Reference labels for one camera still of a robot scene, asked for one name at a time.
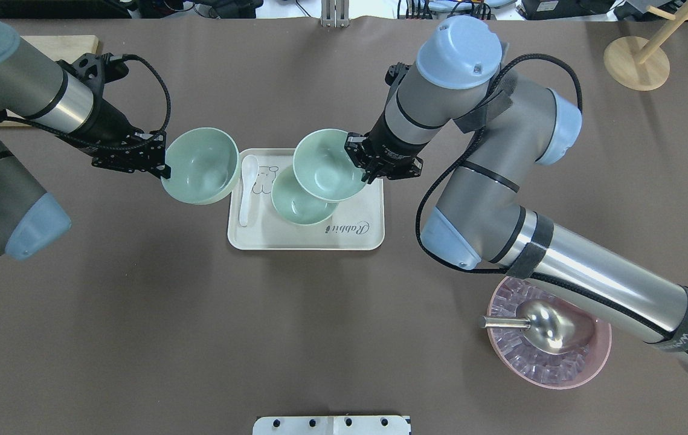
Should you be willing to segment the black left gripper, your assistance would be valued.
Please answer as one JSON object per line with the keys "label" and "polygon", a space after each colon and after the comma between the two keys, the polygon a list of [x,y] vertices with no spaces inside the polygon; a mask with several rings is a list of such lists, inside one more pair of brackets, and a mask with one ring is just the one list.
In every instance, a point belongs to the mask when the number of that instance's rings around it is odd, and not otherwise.
{"label": "black left gripper", "polygon": [[126,173],[149,172],[169,179],[166,132],[145,134],[108,101],[98,100],[85,124],[60,138],[92,157],[92,165]]}

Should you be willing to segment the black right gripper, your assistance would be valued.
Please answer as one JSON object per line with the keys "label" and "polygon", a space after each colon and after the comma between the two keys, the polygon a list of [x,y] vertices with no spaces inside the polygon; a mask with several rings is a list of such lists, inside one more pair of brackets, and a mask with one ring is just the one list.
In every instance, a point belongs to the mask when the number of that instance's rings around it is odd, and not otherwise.
{"label": "black right gripper", "polygon": [[400,140],[381,115],[371,131],[365,135],[347,134],[344,149],[354,166],[363,169],[361,181],[372,184],[378,177],[392,181],[421,175],[423,160],[418,157],[424,145]]}

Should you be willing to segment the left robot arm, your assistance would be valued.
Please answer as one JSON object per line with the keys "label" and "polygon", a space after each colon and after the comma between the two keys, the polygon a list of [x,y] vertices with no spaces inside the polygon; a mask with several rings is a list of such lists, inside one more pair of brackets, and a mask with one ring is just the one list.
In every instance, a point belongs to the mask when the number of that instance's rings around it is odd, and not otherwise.
{"label": "left robot arm", "polygon": [[[166,127],[143,132],[103,97],[104,85],[128,74],[134,54],[85,53],[53,61],[0,21],[0,124],[17,122],[49,132],[90,156],[92,164],[165,181]],[[70,229],[71,220],[0,140],[0,257],[24,260]]]}

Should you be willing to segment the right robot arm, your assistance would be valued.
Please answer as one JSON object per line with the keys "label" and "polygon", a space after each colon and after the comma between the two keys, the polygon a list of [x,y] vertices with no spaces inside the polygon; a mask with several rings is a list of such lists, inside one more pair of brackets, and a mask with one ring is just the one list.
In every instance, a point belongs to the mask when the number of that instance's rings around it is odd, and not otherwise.
{"label": "right robot arm", "polygon": [[442,21],[346,151],[364,171],[420,174],[455,123],[473,138],[419,198],[419,245],[451,269],[535,283],[678,359],[688,372],[687,77],[653,95],[612,82],[562,41],[506,53],[499,25]]}

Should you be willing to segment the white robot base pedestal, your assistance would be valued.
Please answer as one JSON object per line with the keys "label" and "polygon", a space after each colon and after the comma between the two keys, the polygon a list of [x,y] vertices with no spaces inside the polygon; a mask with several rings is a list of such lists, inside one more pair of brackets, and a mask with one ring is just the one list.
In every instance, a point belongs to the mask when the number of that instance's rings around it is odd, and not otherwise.
{"label": "white robot base pedestal", "polygon": [[411,434],[409,417],[399,415],[264,416],[252,434]]}

